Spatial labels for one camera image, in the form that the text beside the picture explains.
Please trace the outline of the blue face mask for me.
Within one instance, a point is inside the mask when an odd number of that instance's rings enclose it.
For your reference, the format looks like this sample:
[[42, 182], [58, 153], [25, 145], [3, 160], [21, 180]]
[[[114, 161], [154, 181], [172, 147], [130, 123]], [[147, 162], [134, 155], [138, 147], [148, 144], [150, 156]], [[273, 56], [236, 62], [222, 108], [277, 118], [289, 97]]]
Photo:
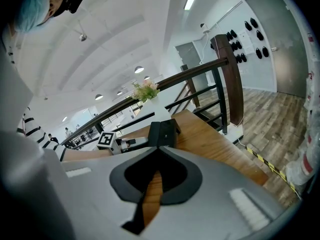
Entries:
[[14, 17], [14, 30], [28, 33], [44, 28], [50, 22], [49, 18], [45, 20], [49, 9], [50, 0], [23, 0]]

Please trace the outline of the row of black shoes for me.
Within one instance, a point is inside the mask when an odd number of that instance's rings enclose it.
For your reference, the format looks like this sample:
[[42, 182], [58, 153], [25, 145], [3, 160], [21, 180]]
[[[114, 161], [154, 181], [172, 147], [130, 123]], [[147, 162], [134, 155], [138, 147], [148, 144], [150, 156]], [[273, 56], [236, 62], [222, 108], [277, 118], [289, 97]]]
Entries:
[[[247, 30], [247, 33], [251, 32], [251, 31], [253, 31], [253, 29], [255, 29], [256, 38], [259, 41], [263, 41], [265, 39], [263, 34], [261, 33], [261, 31], [258, 30], [258, 27], [259, 27], [258, 23], [252, 17], [250, 18], [250, 22], [244, 21], [244, 26], [245, 26], [245, 30]], [[243, 49], [243, 47], [238, 39], [239, 37], [233, 29], [231, 29], [230, 31], [228, 31], [226, 33], [226, 37], [230, 43], [230, 46], [231, 46], [231, 49], [233, 52]], [[263, 57], [265, 57], [265, 58], [269, 57], [269, 51], [265, 46], [263, 46], [261, 49], [259, 49], [258, 47], [254, 48], [254, 49], [255, 49], [255, 54], [258, 59], [261, 60]], [[236, 59], [237, 63], [246, 63], [248, 61], [246, 54], [245, 54], [245, 51], [242, 53], [236, 54], [235, 59]]]

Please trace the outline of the yellow black hazard tape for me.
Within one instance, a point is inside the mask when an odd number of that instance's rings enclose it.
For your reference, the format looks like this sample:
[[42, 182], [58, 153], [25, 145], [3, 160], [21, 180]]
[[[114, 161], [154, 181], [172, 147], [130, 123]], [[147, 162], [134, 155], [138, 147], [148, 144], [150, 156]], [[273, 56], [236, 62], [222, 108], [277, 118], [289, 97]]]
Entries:
[[270, 169], [271, 172], [277, 174], [289, 187], [290, 189], [295, 193], [295, 195], [301, 200], [301, 195], [299, 194], [299, 192], [297, 191], [296, 187], [294, 186], [294, 184], [290, 181], [288, 181], [287, 176], [285, 175], [285, 173], [278, 169], [276, 166], [274, 166], [272, 163], [270, 163], [268, 160], [264, 159], [260, 154], [256, 153], [255, 151], [253, 151], [251, 148], [249, 148], [246, 145], [243, 145], [243, 147], [252, 155], [254, 155], [259, 161], [261, 161], [262, 163], [264, 163], [266, 166], [268, 166], [268, 168]]

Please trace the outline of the grey back door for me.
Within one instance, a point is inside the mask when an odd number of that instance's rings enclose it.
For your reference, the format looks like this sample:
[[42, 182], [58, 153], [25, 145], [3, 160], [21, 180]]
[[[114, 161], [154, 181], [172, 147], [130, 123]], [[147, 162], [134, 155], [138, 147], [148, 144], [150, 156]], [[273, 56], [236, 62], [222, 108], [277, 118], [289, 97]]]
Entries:
[[[192, 42], [181, 44], [175, 47], [183, 65], [187, 65], [188, 69], [200, 65], [199, 54]], [[192, 78], [196, 91], [200, 91], [208, 87], [208, 81], [205, 73], [199, 74]]]

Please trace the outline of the plastic bag with red print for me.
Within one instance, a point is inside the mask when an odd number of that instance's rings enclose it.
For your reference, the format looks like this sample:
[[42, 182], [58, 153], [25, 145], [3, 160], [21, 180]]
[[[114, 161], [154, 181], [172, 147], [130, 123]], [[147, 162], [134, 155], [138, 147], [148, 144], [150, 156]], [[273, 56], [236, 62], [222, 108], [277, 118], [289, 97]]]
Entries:
[[295, 186], [306, 184], [315, 174], [319, 165], [319, 147], [316, 145], [303, 146], [298, 149], [297, 160], [286, 165], [287, 180]]

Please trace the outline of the thick dark wooden newel post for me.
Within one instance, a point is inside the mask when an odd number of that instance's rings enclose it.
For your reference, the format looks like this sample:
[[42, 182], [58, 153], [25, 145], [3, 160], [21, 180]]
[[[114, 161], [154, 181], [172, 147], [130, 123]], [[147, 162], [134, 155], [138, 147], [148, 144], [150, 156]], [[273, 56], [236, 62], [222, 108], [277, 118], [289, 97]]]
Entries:
[[210, 40], [219, 59], [227, 59], [222, 66], [222, 73], [226, 85], [230, 123], [241, 126], [244, 119], [244, 97], [241, 76], [236, 57], [225, 34], [218, 34]]

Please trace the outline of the white vase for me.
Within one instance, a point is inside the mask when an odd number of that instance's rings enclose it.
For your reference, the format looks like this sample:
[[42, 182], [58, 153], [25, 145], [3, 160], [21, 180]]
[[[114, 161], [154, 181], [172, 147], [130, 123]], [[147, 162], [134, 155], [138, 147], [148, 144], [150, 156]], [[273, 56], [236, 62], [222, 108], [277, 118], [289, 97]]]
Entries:
[[154, 122], [163, 122], [171, 119], [171, 114], [168, 110], [161, 104], [161, 101], [158, 96], [149, 99], [146, 104], [154, 112], [153, 121]]

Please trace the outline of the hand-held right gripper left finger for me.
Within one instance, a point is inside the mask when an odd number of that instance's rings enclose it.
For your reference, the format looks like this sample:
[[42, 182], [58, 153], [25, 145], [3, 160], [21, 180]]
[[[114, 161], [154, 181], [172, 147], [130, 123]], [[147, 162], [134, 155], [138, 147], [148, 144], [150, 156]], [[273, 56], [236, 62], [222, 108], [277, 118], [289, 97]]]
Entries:
[[107, 158], [61, 164], [75, 240], [160, 240], [153, 225], [144, 226], [144, 192], [125, 177], [126, 169], [133, 167], [131, 179], [149, 184], [152, 178], [147, 170], [156, 151], [155, 147], [144, 147]]

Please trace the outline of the plastic-wrapped white stack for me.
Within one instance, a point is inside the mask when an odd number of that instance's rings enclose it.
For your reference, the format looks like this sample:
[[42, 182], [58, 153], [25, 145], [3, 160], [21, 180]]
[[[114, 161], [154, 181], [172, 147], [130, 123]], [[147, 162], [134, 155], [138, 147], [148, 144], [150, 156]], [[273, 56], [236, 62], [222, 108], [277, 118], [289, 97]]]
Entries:
[[310, 52], [311, 66], [306, 79], [307, 128], [305, 132], [306, 143], [309, 146], [312, 139], [320, 134], [320, 51], [311, 32], [307, 34]]

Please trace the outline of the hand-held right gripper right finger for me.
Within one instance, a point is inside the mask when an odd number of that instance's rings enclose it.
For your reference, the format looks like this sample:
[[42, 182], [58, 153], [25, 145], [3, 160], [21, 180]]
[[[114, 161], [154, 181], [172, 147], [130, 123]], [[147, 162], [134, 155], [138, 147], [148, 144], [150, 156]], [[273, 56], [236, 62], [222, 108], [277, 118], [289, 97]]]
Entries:
[[238, 240], [271, 224], [282, 205], [230, 165], [160, 147], [160, 208], [142, 231], [147, 240]]

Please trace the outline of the striped shirt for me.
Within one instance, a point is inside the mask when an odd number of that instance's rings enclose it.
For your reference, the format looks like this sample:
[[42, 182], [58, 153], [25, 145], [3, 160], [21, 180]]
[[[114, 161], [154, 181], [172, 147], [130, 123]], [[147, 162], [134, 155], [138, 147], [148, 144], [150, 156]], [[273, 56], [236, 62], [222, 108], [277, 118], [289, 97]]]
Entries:
[[29, 107], [25, 109], [16, 132], [19, 135], [36, 142], [43, 149], [53, 150], [58, 159], [61, 162], [63, 161], [67, 148], [49, 139], [47, 133], [36, 122]]

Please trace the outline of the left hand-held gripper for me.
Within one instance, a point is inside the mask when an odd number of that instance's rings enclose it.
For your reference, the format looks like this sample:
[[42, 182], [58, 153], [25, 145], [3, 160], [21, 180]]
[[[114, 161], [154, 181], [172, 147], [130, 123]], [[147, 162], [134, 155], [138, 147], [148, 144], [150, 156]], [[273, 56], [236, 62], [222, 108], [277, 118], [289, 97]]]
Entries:
[[137, 137], [129, 140], [129, 144], [126, 140], [117, 138], [115, 132], [103, 131], [96, 144], [99, 150], [107, 150], [109, 153], [114, 155], [119, 155], [125, 150], [130, 148], [131, 150], [137, 150], [148, 146], [147, 137]]

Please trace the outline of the large grey door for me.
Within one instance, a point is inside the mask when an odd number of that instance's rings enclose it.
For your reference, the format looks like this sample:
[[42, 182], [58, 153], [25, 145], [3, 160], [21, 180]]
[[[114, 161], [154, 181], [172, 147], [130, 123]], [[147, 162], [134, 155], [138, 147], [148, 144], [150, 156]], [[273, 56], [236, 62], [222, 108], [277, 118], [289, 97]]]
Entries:
[[284, 0], [246, 0], [266, 34], [274, 61], [277, 91], [304, 98], [308, 61], [299, 27]]

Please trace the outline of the black box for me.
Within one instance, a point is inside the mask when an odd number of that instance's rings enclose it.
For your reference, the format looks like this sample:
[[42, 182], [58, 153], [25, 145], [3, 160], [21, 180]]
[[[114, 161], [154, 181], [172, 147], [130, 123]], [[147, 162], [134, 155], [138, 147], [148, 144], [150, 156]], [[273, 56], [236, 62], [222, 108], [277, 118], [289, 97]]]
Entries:
[[174, 118], [164, 121], [153, 121], [150, 125], [149, 133], [159, 133], [161, 130], [165, 132], [172, 131], [178, 135], [181, 133], [181, 129]]
[[178, 134], [174, 133], [152, 133], [148, 135], [149, 147], [170, 147], [175, 148], [177, 145]]

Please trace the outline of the dark wooden handrail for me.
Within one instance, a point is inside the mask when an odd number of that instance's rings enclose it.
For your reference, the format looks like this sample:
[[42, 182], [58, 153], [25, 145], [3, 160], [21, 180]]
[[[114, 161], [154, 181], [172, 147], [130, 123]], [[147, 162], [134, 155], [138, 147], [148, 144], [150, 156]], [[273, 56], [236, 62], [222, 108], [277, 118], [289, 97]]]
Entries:
[[[174, 85], [177, 85], [183, 81], [186, 81], [188, 79], [191, 79], [197, 75], [206, 73], [211, 70], [217, 70], [219, 67], [226, 66], [228, 64], [227, 58], [220, 58], [216, 59], [210, 62], [207, 62], [202, 65], [198, 65], [196, 67], [193, 67], [191, 69], [184, 70], [182, 72], [179, 72], [175, 75], [172, 75], [164, 80], [161, 80], [158, 82], [157, 89], [160, 91], [164, 91]], [[104, 121], [105, 119], [113, 116], [114, 114], [119, 113], [120, 111], [132, 106], [133, 104], [136, 104], [138, 101], [133, 99], [132, 97], [128, 97], [117, 104], [113, 105], [112, 107], [108, 108], [101, 114], [99, 114], [97, 117], [94, 117], [90, 121], [88, 121], [86, 124], [84, 124], [80, 129], [75, 131], [73, 134], [71, 134], [69, 137], [67, 137], [61, 145], [66, 145], [71, 140], [77, 138], [78, 136], [82, 135], [83, 132], [85, 132], [88, 128], [95, 127], [96, 125], [100, 126], [100, 123]]]

